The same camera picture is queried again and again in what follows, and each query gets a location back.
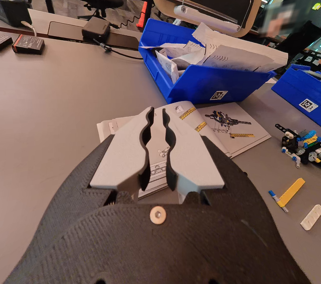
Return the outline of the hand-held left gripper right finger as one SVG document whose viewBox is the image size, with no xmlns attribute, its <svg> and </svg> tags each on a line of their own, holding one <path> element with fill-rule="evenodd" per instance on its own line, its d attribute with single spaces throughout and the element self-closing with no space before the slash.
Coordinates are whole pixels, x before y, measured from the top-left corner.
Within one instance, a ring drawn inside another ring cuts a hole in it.
<svg viewBox="0 0 321 284">
<path fill-rule="evenodd" d="M 206 121 L 195 108 L 181 115 L 163 108 L 167 153 L 166 179 L 168 187 L 176 190 L 179 204 L 188 193 L 222 189 L 224 180 L 210 154 L 215 137 Z"/>
</svg>

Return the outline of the partly built lego model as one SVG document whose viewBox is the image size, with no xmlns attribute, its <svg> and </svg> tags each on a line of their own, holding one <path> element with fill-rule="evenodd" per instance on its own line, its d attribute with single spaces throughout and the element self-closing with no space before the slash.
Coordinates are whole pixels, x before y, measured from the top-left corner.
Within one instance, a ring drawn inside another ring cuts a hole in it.
<svg viewBox="0 0 321 284">
<path fill-rule="evenodd" d="M 318 167 L 321 165 L 321 137 L 315 130 L 301 132 L 286 129 L 280 124 L 275 127 L 282 131 L 282 153 L 287 154 L 295 162 L 296 168 L 300 165 L 312 163 Z"/>
</svg>

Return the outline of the black storage box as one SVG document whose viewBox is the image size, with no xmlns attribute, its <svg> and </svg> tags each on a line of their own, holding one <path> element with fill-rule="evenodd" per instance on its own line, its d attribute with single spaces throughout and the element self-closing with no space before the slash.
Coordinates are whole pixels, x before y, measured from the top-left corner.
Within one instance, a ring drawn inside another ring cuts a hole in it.
<svg viewBox="0 0 321 284">
<path fill-rule="evenodd" d="M 32 25 L 32 20 L 24 0 L 0 0 L 0 20 L 13 27 L 21 27 L 21 21 Z"/>
</svg>

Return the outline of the black battery pack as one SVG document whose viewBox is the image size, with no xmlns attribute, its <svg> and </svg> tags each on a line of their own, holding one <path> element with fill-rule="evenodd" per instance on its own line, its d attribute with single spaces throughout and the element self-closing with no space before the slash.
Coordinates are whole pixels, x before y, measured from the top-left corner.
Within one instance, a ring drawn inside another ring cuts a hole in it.
<svg viewBox="0 0 321 284">
<path fill-rule="evenodd" d="M 6 47 L 13 44 L 12 37 L 9 37 L 5 34 L 0 34 L 0 51 L 4 50 Z"/>
<path fill-rule="evenodd" d="M 20 34 L 12 44 L 12 50 L 18 54 L 42 55 L 44 48 L 44 39 L 23 34 Z"/>
</svg>

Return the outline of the blue plastic bin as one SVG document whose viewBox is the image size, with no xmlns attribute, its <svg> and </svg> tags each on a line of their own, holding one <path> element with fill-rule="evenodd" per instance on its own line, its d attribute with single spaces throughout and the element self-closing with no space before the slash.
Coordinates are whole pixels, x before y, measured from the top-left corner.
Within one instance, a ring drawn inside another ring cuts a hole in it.
<svg viewBox="0 0 321 284">
<path fill-rule="evenodd" d="M 284 100 L 321 125 L 320 72 L 309 66 L 292 64 L 271 88 Z"/>
<path fill-rule="evenodd" d="M 163 43 L 197 42 L 193 30 L 164 21 L 148 19 L 139 42 L 139 52 L 167 103 L 190 101 L 193 104 L 241 102 L 276 76 L 268 73 L 246 72 L 234 69 L 189 65 L 176 83 L 173 83 L 151 49 Z"/>
</svg>

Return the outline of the orange plastic bracket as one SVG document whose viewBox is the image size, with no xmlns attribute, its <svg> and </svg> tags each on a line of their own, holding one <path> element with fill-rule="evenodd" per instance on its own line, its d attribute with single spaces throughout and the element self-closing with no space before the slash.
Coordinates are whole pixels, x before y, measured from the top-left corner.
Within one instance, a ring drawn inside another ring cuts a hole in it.
<svg viewBox="0 0 321 284">
<path fill-rule="evenodd" d="M 147 8 L 147 1 L 144 2 L 143 6 L 142 6 L 142 10 L 141 10 L 141 14 L 139 17 L 138 22 L 136 23 L 136 27 L 139 30 L 143 29 L 143 24 L 144 24 L 144 19 L 145 19 L 145 13 L 146 13 L 146 8 Z"/>
</svg>

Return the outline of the white lego beam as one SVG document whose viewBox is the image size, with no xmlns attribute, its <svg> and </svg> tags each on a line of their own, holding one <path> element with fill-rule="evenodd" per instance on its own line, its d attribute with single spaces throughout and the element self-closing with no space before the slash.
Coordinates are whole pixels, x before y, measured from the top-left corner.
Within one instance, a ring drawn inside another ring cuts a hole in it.
<svg viewBox="0 0 321 284">
<path fill-rule="evenodd" d="M 306 215 L 306 217 L 301 221 L 300 225 L 305 231 L 311 230 L 311 228 L 315 225 L 318 219 L 321 216 L 321 205 L 315 205 L 310 212 Z"/>
</svg>

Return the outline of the black charger box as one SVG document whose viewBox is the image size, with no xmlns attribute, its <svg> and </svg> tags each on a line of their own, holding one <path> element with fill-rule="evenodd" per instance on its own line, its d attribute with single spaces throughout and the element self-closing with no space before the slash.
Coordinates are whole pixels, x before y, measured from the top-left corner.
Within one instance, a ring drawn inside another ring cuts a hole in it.
<svg viewBox="0 0 321 284">
<path fill-rule="evenodd" d="M 82 28 L 82 36 L 87 40 L 97 40 L 105 43 L 110 34 L 110 22 L 105 19 L 92 17 Z"/>
</svg>

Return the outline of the white tube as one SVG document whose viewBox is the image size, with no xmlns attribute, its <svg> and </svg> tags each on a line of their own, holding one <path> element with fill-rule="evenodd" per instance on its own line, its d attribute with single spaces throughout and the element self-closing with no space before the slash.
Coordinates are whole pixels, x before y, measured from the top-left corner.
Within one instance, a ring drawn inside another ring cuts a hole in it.
<svg viewBox="0 0 321 284">
<path fill-rule="evenodd" d="M 241 27 L 238 24 L 222 21 L 209 15 L 203 14 L 196 9 L 186 7 L 185 5 L 178 5 L 174 8 L 175 15 L 179 16 L 180 19 L 187 18 L 190 23 L 204 23 L 205 25 L 218 29 L 223 32 L 237 33 Z"/>
</svg>

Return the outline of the dark grey desk pad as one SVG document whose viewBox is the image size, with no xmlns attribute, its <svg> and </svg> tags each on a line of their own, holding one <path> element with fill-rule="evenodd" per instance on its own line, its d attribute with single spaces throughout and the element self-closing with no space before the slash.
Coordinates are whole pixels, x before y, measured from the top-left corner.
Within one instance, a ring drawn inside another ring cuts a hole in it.
<svg viewBox="0 0 321 284">
<path fill-rule="evenodd" d="M 86 44 L 94 44 L 93 38 L 97 39 L 100 43 L 103 42 L 111 48 L 120 48 L 127 50 L 138 51 L 139 40 L 133 36 L 119 34 L 110 30 L 107 36 L 97 37 L 84 37 L 82 35 L 82 27 L 76 25 L 68 25 L 60 22 L 51 21 L 48 29 L 48 37 L 64 40 L 75 41 Z"/>
</svg>

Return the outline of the blue and white lego axle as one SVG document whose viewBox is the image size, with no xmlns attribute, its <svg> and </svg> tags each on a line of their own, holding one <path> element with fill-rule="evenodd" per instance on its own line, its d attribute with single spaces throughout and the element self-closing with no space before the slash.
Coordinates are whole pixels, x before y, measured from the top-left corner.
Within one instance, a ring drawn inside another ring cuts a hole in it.
<svg viewBox="0 0 321 284">
<path fill-rule="evenodd" d="M 270 190 L 269 194 L 271 195 L 271 197 L 274 199 L 274 201 L 278 204 L 278 206 L 285 212 L 288 213 L 288 209 L 285 207 L 285 205 L 281 202 L 280 198 L 278 198 L 276 196 L 276 194 Z"/>
</svg>

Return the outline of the yellow lego beam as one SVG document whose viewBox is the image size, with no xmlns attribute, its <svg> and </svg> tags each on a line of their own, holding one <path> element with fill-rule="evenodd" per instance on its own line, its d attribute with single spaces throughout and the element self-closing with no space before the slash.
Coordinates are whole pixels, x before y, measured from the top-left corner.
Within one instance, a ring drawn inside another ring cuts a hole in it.
<svg viewBox="0 0 321 284">
<path fill-rule="evenodd" d="M 280 200 L 277 202 L 279 207 L 285 209 L 287 203 L 293 198 L 293 196 L 301 189 L 301 187 L 305 184 L 305 180 L 303 178 L 297 179 L 291 186 L 286 190 L 285 193 L 280 197 Z"/>
</svg>

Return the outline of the lego instruction booklet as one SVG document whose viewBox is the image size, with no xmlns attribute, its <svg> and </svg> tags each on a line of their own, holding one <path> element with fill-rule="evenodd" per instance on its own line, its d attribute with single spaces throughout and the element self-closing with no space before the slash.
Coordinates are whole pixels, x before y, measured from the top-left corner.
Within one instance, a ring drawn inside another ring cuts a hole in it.
<svg viewBox="0 0 321 284">
<path fill-rule="evenodd" d="M 181 115 L 195 106 L 190 101 L 180 101 L 154 110 L 154 122 L 150 128 L 151 140 L 146 146 L 150 159 L 150 182 L 145 191 L 139 190 L 139 197 L 163 186 L 168 187 L 166 166 L 170 147 L 165 141 L 163 108 Z M 218 147 L 219 154 L 223 153 L 223 159 L 236 157 L 270 138 L 270 135 L 235 102 L 196 110 L 214 134 L 215 137 L 208 136 L 208 138 Z M 134 117 L 117 119 L 116 123 L 113 123 L 114 132 L 110 135 L 114 135 Z"/>
</svg>

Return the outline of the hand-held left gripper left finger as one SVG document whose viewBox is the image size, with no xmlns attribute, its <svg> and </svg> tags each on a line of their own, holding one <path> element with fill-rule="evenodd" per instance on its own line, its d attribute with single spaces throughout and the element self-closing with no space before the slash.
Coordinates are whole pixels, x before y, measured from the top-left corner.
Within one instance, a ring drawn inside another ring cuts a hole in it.
<svg viewBox="0 0 321 284">
<path fill-rule="evenodd" d="M 127 191 L 131 195 L 146 190 L 151 173 L 146 146 L 153 122 L 154 107 L 148 107 L 110 135 L 110 144 L 90 181 L 91 188 Z"/>
</svg>

